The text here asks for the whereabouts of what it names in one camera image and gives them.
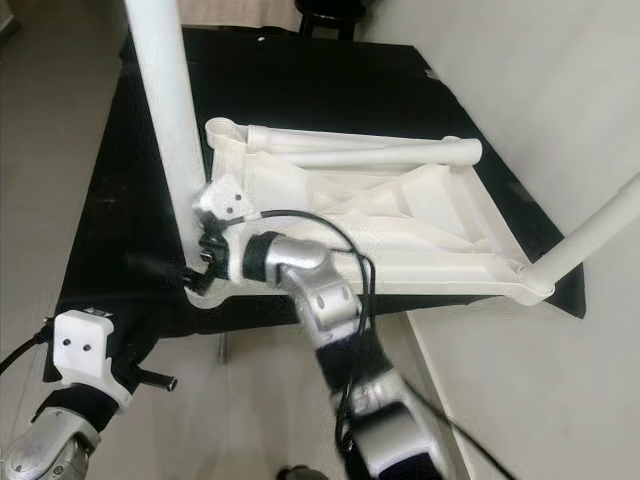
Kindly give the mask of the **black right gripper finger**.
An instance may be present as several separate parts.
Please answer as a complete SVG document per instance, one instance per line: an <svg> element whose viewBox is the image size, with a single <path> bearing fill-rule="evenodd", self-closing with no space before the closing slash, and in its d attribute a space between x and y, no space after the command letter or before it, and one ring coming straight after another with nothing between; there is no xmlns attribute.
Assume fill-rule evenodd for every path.
<svg viewBox="0 0 640 480"><path fill-rule="evenodd" d="M132 273L140 274L151 282L159 282L174 287L192 287L205 279L202 271L196 271L178 262L169 262L164 259L156 259L147 255L127 255L125 265Z"/></svg>

